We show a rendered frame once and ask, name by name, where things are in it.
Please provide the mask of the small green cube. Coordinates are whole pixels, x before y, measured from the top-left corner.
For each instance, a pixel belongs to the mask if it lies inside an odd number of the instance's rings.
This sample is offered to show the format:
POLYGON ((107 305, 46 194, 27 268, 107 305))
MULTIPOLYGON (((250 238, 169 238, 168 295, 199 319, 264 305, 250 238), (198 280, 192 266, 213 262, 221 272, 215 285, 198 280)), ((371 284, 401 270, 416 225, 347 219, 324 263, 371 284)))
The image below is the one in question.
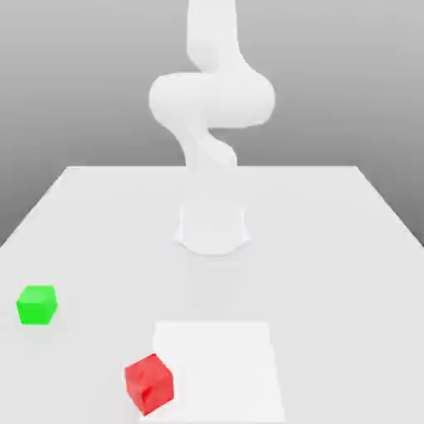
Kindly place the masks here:
POLYGON ((16 305, 23 325, 48 325, 58 306, 55 288, 52 285, 28 285, 16 305))

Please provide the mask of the small red cube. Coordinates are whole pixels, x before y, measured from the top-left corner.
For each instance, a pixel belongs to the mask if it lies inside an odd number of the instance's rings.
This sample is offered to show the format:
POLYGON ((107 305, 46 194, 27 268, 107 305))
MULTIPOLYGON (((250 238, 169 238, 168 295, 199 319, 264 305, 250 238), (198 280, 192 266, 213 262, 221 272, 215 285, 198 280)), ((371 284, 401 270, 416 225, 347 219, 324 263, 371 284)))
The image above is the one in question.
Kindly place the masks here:
POLYGON ((156 354, 150 354, 124 369, 128 396, 143 416, 174 398, 174 378, 156 354))

